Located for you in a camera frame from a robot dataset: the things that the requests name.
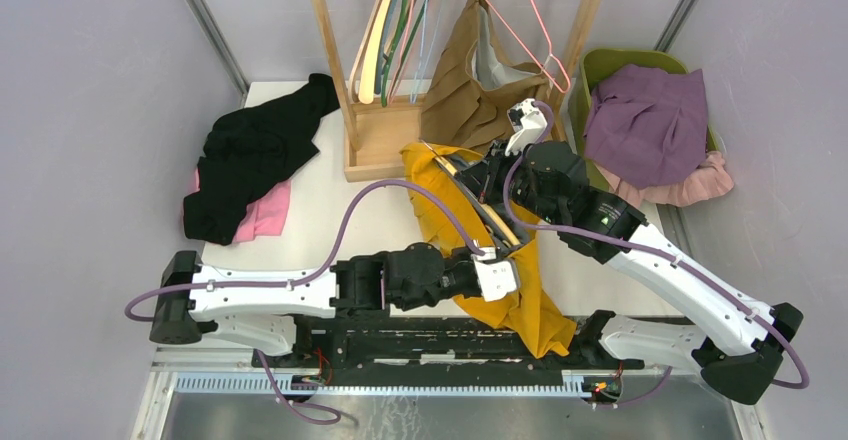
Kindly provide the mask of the yellow plastic hanger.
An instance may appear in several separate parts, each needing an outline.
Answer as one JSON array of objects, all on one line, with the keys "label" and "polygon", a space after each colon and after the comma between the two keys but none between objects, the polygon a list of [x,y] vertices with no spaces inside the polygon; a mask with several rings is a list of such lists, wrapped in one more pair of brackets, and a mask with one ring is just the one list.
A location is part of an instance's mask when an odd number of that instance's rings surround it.
[{"label": "yellow plastic hanger", "polygon": [[474,194],[472,189],[467,186],[462,178],[461,173],[471,166],[463,157],[457,154],[447,156],[438,154],[435,148],[429,143],[423,141],[425,147],[434,154],[434,160],[439,168],[451,177],[453,184],[460,190],[463,196],[469,201],[477,216],[484,224],[490,237],[493,239],[496,247],[506,251],[514,251],[522,246],[522,241],[497,213],[497,211],[487,205],[480,199],[478,194]]}]

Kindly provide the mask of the yellow garment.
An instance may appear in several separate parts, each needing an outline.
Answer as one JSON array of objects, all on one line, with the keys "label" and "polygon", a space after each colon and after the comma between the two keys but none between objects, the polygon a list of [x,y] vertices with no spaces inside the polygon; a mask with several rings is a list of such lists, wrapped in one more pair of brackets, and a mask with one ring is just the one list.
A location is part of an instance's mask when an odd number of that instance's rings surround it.
[{"label": "yellow garment", "polygon": [[[456,154],[459,158],[473,163],[481,160],[482,154],[443,145],[428,149],[422,143],[410,143],[400,154],[407,181],[429,190],[441,200],[458,218],[472,239],[485,247],[493,244],[482,220],[474,212],[469,201],[435,161],[437,154],[443,157]],[[415,192],[411,192],[409,198],[425,242],[436,245],[445,256],[465,245],[457,229],[432,202]],[[514,262],[519,274],[520,287],[517,292],[494,302],[457,295],[454,297],[455,303],[476,320],[494,328],[506,328],[516,332],[536,358],[548,353],[567,356],[577,324],[563,316],[544,291],[536,233],[531,231],[529,242],[511,253],[509,258]]]}]

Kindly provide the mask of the tan pleated skirt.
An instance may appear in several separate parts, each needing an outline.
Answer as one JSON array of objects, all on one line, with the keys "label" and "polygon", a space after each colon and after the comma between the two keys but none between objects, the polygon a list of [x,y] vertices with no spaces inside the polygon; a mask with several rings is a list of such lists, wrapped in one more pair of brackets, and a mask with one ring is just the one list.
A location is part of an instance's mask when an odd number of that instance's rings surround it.
[{"label": "tan pleated skirt", "polygon": [[514,129],[508,110],[548,86],[532,62],[511,62],[485,0],[467,0],[437,62],[420,115],[420,138],[430,144],[484,153]]}]

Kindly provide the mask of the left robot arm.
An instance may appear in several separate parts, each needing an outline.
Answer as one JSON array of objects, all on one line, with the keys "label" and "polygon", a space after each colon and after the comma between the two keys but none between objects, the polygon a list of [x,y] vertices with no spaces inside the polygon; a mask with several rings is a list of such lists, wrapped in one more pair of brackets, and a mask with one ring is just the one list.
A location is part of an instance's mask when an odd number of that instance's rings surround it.
[{"label": "left robot arm", "polygon": [[324,271],[236,271],[179,251],[163,273],[149,338],[189,345],[211,336],[307,364],[314,339],[296,317],[383,319],[392,310],[434,307],[455,296],[478,298],[480,260],[466,248],[445,257],[433,245],[358,255]]}]

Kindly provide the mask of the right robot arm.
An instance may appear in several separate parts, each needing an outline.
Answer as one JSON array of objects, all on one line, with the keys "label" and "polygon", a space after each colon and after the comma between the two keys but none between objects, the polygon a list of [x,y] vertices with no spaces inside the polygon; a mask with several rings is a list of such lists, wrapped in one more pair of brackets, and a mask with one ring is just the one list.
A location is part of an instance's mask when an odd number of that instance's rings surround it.
[{"label": "right robot arm", "polygon": [[501,205],[508,216],[517,208],[531,212],[534,230],[555,232],[571,250],[637,280],[686,318],[668,324],[597,311],[577,342],[585,365],[618,359],[680,369],[745,405],[779,384],[785,359],[798,371],[795,387],[809,385],[791,344],[800,310],[759,301],[710,272],[640,210],[592,186],[584,160],[567,144],[545,141],[510,155],[498,141],[482,159],[461,162],[456,180],[478,203]]}]

